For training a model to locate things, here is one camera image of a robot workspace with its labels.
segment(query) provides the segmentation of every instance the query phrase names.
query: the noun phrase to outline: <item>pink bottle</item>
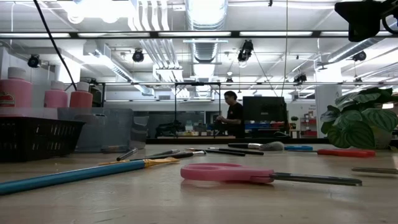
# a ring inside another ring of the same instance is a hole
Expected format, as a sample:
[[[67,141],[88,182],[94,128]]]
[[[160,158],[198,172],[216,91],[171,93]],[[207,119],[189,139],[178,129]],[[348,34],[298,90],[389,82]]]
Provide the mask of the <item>pink bottle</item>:
[[[44,94],[44,107],[68,107],[68,93],[63,90],[63,82],[51,81],[51,90],[47,90]]]
[[[8,79],[0,80],[0,107],[30,108],[32,106],[32,84],[25,78],[24,69],[8,68]]]
[[[86,82],[77,83],[77,90],[70,95],[71,108],[91,108],[93,106],[93,95],[88,92],[90,85]]]

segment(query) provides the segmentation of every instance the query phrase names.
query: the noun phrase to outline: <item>scissor blade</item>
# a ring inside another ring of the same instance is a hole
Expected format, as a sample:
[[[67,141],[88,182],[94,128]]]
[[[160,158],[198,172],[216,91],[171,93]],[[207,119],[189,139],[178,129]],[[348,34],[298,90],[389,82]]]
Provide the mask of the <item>scissor blade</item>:
[[[329,177],[321,175],[303,175],[290,173],[273,173],[270,175],[274,180],[286,180],[296,182],[307,182],[316,184],[334,184],[334,185],[348,185],[348,186],[362,186],[362,180],[344,178],[344,177]]]
[[[389,169],[389,168],[354,167],[352,168],[352,171],[371,172],[378,174],[398,174],[398,169]]]

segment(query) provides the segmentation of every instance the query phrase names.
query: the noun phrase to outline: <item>man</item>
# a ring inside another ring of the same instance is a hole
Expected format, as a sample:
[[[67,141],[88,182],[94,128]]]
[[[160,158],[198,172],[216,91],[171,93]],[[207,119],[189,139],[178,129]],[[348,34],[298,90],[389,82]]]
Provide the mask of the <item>man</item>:
[[[227,91],[224,93],[225,102],[229,105],[228,115],[226,118],[218,116],[217,120],[228,124],[228,134],[236,138],[244,138],[244,120],[243,120],[243,106],[238,103],[236,93]]]

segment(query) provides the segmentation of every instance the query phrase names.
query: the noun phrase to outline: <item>clear plastic bin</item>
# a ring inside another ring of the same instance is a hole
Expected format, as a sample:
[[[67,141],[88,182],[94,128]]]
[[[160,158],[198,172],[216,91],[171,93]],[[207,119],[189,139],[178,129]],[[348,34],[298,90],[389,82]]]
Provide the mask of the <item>clear plastic bin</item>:
[[[86,123],[76,152],[101,152],[102,148],[110,146],[142,149],[146,145],[148,118],[135,117],[132,109],[59,108],[58,118]]]

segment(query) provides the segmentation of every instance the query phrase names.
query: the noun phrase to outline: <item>red handle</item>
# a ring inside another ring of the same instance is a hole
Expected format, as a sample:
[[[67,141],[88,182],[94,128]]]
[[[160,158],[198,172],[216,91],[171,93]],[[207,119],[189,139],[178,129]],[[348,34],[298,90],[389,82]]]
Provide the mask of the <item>red handle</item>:
[[[328,156],[344,156],[344,157],[372,157],[376,153],[372,150],[354,151],[354,150],[340,150],[340,149],[320,149],[318,155]]]

